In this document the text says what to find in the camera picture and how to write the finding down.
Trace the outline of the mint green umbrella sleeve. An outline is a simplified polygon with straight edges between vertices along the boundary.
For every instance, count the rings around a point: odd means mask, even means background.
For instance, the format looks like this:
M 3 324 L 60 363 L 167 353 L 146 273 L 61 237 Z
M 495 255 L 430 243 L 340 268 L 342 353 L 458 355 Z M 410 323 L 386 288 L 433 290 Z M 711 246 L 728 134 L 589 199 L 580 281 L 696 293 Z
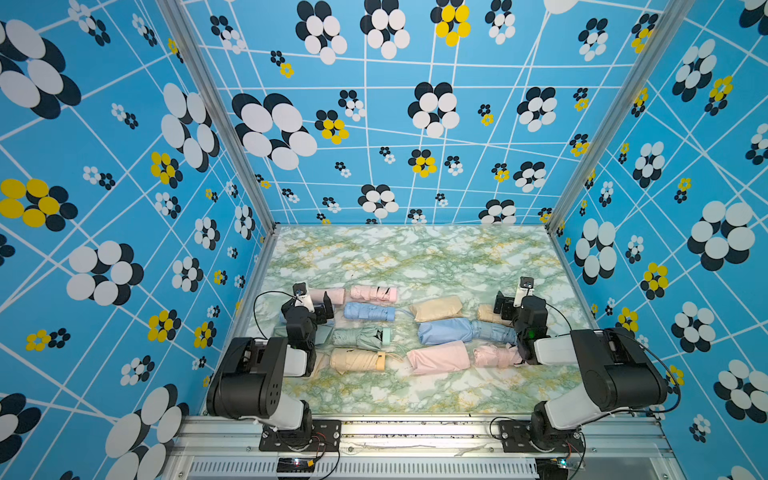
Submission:
M 315 344 L 324 345 L 331 337 L 334 330 L 333 325 L 319 325 L 315 334 Z

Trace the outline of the beige sleeved umbrella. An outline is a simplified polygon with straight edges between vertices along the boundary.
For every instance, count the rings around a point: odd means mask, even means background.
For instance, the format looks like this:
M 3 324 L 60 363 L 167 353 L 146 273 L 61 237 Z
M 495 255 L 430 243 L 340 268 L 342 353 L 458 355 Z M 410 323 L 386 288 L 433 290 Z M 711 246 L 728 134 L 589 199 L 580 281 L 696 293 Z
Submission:
M 412 304 L 409 307 L 416 322 L 431 322 L 457 318 L 463 304 L 458 296 L 447 296 Z

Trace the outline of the pink sleeved umbrella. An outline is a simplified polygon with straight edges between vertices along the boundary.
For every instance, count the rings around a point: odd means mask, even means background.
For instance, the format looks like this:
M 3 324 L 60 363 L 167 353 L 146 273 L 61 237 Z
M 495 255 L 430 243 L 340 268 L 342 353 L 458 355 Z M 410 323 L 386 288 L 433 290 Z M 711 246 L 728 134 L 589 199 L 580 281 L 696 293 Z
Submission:
M 415 375 L 458 372 L 471 366 L 467 349 L 461 341 L 411 350 L 407 358 Z
M 310 289 L 309 294 L 313 303 L 324 303 L 328 297 L 332 305 L 343 305 L 346 291 L 344 288 Z

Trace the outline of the blue sleeved umbrella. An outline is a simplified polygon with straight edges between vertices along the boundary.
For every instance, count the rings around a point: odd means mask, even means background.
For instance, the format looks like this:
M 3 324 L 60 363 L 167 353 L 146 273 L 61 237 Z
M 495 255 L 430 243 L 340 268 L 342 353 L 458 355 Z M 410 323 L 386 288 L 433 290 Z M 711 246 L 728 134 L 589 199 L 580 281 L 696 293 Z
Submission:
M 455 341 L 468 343 L 474 339 L 474 330 L 472 323 L 466 318 L 436 320 L 419 325 L 418 339 L 425 346 Z

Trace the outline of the beige umbrella sleeve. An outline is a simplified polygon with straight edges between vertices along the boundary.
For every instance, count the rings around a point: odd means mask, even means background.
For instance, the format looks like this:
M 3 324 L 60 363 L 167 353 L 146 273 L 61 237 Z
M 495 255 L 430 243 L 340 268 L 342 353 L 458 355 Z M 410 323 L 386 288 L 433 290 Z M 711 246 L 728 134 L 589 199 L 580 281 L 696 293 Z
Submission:
M 324 371 L 330 367 L 330 355 L 325 352 L 318 352 L 316 361 L 313 368 L 311 378 L 319 377 Z

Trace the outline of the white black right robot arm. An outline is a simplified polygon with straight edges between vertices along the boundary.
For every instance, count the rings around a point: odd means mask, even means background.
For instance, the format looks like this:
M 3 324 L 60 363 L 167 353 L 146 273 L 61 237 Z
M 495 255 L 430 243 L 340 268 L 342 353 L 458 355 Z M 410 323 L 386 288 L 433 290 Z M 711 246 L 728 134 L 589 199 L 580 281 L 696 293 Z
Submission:
M 527 432 L 536 448 L 552 451 L 587 424 L 666 400 L 665 377 L 648 358 L 645 347 L 626 330 L 575 329 L 551 336 L 547 302 L 535 295 L 513 299 L 498 293 L 493 312 L 512 323 L 515 346 L 525 364 L 579 368 L 579 385 L 534 407 Z

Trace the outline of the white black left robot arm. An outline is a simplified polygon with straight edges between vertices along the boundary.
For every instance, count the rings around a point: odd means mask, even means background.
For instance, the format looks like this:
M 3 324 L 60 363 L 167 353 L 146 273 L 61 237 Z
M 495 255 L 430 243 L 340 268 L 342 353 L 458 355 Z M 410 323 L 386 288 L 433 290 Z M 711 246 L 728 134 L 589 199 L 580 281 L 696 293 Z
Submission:
M 206 397 L 212 416 L 255 420 L 283 441 L 308 442 L 313 419 L 307 402 L 284 395 L 286 377 L 308 377 L 316 363 L 317 328 L 334 317 L 324 293 L 313 295 L 296 284 L 281 306 L 286 335 L 267 340 L 236 337 L 220 362 Z

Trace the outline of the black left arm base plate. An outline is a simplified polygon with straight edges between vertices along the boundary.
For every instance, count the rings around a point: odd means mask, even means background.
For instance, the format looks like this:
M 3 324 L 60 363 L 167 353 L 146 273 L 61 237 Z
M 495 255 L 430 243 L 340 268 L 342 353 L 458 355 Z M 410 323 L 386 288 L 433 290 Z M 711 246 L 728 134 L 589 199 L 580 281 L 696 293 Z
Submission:
M 261 452 L 337 452 L 341 433 L 342 422 L 336 419 L 315 419 L 295 430 L 264 426 L 258 449 Z

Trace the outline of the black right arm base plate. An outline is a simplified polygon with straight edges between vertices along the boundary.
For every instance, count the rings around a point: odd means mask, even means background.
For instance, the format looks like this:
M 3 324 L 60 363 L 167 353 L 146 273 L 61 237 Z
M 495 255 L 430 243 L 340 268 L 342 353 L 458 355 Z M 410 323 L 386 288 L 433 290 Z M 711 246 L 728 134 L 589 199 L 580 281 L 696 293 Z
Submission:
M 501 442 L 505 453 L 532 453 L 566 456 L 582 453 L 584 440 L 575 430 L 557 433 L 542 430 L 531 421 L 502 419 L 495 421 L 492 436 Z

